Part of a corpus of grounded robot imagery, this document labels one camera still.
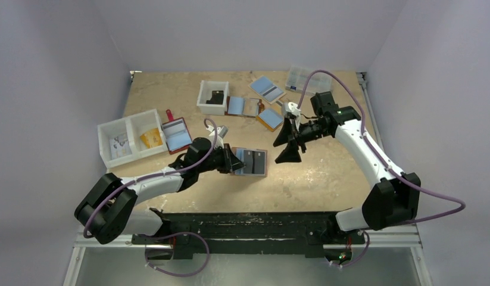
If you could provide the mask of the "pink card holder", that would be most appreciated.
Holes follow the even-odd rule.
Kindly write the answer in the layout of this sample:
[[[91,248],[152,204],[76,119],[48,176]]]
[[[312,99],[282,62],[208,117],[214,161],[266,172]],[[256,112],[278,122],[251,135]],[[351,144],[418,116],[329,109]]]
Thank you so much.
[[[232,151],[241,162],[243,168],[236,170],[232,175],[236,176],[267,176],[267,150],[233,147]]]

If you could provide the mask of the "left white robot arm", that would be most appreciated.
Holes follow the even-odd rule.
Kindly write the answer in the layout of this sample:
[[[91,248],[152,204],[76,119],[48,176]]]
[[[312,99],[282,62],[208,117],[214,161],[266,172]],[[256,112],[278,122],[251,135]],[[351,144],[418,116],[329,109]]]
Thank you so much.
[[[74,211],[85,238],[108,244],[125,233],[147,235],[156,244],[170,235],[159,211],[142,218],[135,215],[136,205],[164,194],[184,191],[194,185],[201,173],[216,170],[228,174],[245,167],[229,144],[216,146],[207,138],[196,138],[185,153],[157,173],[119,178],[102,175]]]

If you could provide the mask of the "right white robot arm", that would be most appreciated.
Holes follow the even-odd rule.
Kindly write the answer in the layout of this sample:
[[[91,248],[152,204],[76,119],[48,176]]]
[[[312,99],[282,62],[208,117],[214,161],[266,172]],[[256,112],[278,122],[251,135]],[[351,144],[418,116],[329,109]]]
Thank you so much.
[[[310,141],[331,136],[352,155],[364,173],[370,192],[360,207],[337,212],[326,227],[328,238],[336,243],[358,229],[380,230],[413,220],[417,215],[420,179],[390,160],[369,136],[354,107],[338,106],[331,92],[315,94],[311,106],[314,120],[300,122],[301,111],[294,102],[282,105],[284,123],[275,139],[275,147],[285,149],[275,159],[279,163],[299,163]]]

